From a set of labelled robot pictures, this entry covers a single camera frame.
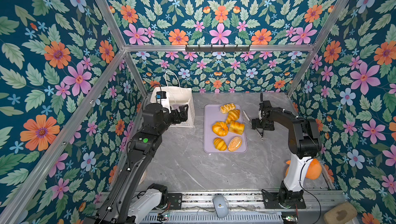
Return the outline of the metal tongs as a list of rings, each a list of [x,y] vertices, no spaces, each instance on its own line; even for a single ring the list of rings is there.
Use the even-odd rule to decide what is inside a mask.
[[[259,135],[260,140],[261,140],[261,141],[264,141],[265,139],[264,139],[264,134],[263,134],[263,132],[260,132],[259,130],[257,130],[257,128],[253,128],[252,121],[251,121],[251,119],[248,117],[247,113],[246,113],[244,110],[242,111],[242,113],[243,113],[244,117],[247,119],[247,121],[251,124],[252,130],[255,130],[256,133]]]

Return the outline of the white paper bag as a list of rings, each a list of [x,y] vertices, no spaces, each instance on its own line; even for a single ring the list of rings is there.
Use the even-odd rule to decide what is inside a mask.
[[[177,80],[177,86],[170,86],[168,83],[168,74],[173,74]],[[191,88],[183,88],[177,75],[172,71],[165,72],[166,86],[162,87],[156,84],[151,94],[150,103],[158,103],[167,108],[169,112],[178,110],[180,107],[185,108],[187,120],[179,124],[172,124],[172,127],[178,128],[194,128],[195,110]]]

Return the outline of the oval seeded bread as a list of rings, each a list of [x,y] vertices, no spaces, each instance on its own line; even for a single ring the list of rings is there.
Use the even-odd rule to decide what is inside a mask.
[[[228,151],[235,152],[237,151],[243,144],[243,140],[240,136],[235,136],[228,145]]]

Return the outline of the small striped yellow bread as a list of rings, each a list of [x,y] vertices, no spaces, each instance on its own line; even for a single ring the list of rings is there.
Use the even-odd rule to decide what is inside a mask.
[[[215,138],[213,140],[213,145],[219,151],[227,150],[227,144],[225,143],[225,141],[222,138],[219,138],[219,137]]]

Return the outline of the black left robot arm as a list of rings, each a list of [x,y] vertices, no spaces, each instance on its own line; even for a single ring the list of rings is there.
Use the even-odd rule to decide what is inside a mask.
[[[162,143],[162,135],[173,124],[188,119],[188,105],[169,110],[159,103],[148,104],[142,112],[141,129],[131,138],[127,160],[110,194],[85,224],[139,224],[154,208],[165,205],[167,188],[154,184],[135,200],[139,182]]]

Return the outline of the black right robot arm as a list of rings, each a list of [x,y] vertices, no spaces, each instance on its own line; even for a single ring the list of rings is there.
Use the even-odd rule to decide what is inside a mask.
[[[262,190],[265,208],[289,209],[305,208],[303,187],[309,165],[322,147],[320,135],[314,119],[294,115],[281,107],[273,107],[269,100],[260,94],[259,117],[251,120],[252,129],[261,137],[264,131],[274,131],[275,123],[288,129],[288,148],[292,154],[288,174],[281,182],[278,193]]]

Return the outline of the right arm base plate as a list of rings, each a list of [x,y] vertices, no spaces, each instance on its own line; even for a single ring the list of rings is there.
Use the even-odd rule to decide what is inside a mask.
[[[299,192],[288,191],[281,188],[278,193],[272,193],[262,189],[262,196],[265,209],[306,209],[303,198],[304,191]]]

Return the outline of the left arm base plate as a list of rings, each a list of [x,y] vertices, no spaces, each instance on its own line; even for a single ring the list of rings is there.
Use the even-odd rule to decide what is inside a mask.
[[[181,210],[182,201],[183,201],[182,193],[162,194],[159,205],[154,207],[153,210],[163,211],[163,212],[165,210]]]

